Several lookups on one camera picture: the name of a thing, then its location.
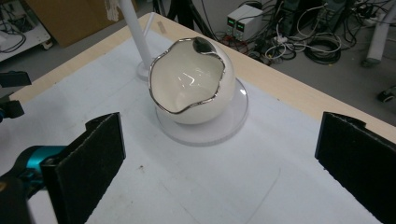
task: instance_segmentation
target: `ceramic bowl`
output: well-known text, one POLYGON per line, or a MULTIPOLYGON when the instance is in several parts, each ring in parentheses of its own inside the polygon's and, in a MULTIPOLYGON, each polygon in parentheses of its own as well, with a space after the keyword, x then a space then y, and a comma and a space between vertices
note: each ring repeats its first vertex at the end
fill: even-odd
POLYGON ((180 39, 152 63, 148 88, 168 118, 182 124, 203 123, 221 114, 233 99, 233 65, 209 40, 180 39))

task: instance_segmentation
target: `gray floor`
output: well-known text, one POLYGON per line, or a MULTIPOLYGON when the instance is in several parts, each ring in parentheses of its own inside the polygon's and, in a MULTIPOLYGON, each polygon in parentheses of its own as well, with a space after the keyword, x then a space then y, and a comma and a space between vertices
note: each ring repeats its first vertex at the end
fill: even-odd
MULTIPOLYGON (((137 2, 139 5, 138 16, 142 16, 152 10, 151 4, 147 3, 146 0, 137 2)), ((168 8, 170 1, 166 0, 164 2, 165 7, 168 8)), ((199 0, 194 0, 193 2, 203 17, 205 17, 202 2, 199 0)), ((227 14, 235 10, 244 1, 205 0, 204 2, 213 30, 224 31, 227 14)), ((120 21, 64 49, 55 44, 49 50, 43 50, 40 47, 26 50, 17 56, 0 62, 0 72, 22 70, 28 72, 32 80, 36 80, 84 49, 113 34, 124 25, 125 22, 120 21)), ((332 66, 313 63, 302 53, 299 53, 294 60, 275 64, 273 67, 317 90, 323 91, 334 98, 396 126, 396 100, 384 104, 375 99, 379 92, 391 85, 396 85, 396 42, 387 42, 381 64, 372 68, 360 66, 361 60, 367 54, 373 30, 362 30, 358 36, 357 46, 343 51, 341 60, 332 66)), ((396 39, 395 28, 390 29, 389 39, 396 39)), ((17 89, 2 89, 0 94, 4 95, 17 89)))

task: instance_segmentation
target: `cardboard box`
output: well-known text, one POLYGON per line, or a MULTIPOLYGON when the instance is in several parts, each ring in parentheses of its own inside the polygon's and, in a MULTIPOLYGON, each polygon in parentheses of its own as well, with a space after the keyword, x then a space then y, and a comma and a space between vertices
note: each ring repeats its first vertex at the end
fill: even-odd
MULTIPOLYGON (((105 0, 25 0, 61 47, 67 47, 114 23, 105 0)), ((123 19, 119 9, 120 20, 123 19)))

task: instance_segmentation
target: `clear plate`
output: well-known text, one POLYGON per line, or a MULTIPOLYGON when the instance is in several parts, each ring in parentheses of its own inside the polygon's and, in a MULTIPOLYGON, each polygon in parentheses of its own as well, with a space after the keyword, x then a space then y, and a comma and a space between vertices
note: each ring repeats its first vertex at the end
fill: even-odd
POLYGON ((163 132, 173 140, 192 147, 208 147, 234 136, 248 116, 248 93, 236 79, 233 99, 218 117, 201 124, 180 124, 166 117, 160 108, 156 114, 163 132))

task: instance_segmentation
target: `white paper table covering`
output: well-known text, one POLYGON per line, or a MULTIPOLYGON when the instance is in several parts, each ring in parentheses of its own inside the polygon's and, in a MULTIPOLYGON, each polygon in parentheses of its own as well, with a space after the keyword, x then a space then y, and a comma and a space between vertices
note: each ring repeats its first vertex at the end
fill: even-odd
MULTIPOLYGON (((148 45, 158 55, 171 42, 149 32, 148 45)), ((120 112, 127 157, 88 223, 379 223, 314 158, 319 121, 243 82, 241 131, 187 147, 162 132, 140 62, 129 39, 5 119, 0 174, 24 149, 68 145, 85 122, 120 112)), ((56 222, 46 191, 29 204, 36 223, 56 222)))

